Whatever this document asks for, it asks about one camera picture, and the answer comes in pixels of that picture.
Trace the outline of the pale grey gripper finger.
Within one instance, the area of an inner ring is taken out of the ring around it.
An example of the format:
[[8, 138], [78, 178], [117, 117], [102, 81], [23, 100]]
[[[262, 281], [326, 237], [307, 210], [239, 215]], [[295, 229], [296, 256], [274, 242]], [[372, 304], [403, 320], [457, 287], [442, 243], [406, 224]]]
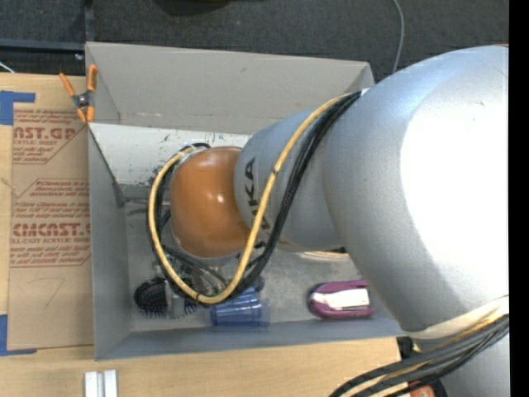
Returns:
[[168, 316], [170, 318], [182, 318], [185, 315], [185, 299], [174, 292], [167, 280], [164, 282], [164, 293]]

